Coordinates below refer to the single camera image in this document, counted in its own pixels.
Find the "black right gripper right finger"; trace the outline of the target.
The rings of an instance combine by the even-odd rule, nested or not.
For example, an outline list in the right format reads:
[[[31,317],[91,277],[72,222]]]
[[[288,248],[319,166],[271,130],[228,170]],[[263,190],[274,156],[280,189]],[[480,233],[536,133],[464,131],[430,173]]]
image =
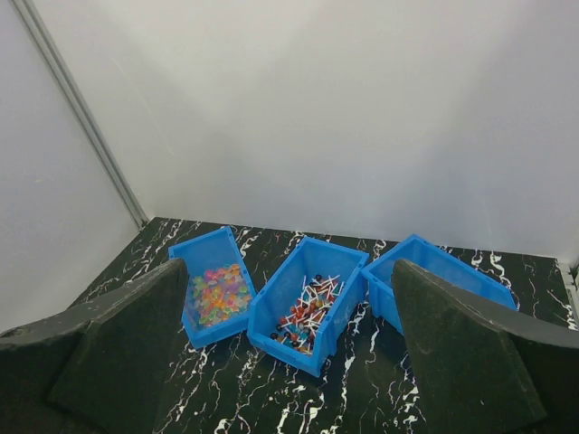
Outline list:
[[[578,334],[399,259],[394,298],[431,433],[578,431]]]

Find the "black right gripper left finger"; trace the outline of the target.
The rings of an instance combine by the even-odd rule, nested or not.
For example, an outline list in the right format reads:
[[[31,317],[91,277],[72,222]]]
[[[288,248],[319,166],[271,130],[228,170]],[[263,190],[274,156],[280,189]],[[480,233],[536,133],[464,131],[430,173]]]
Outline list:
[[[1,334],[1,431],[149,433],[188,273],[171,259],[122,287]]]

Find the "blue bin with star candies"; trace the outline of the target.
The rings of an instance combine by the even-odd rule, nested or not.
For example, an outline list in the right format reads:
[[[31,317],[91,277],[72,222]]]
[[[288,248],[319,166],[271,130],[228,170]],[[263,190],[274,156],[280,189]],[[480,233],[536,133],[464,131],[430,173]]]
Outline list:
[[[170,247],[169,258],[189,275],[182,324],[193,348],[247,329],[256,291],[230,227]]]

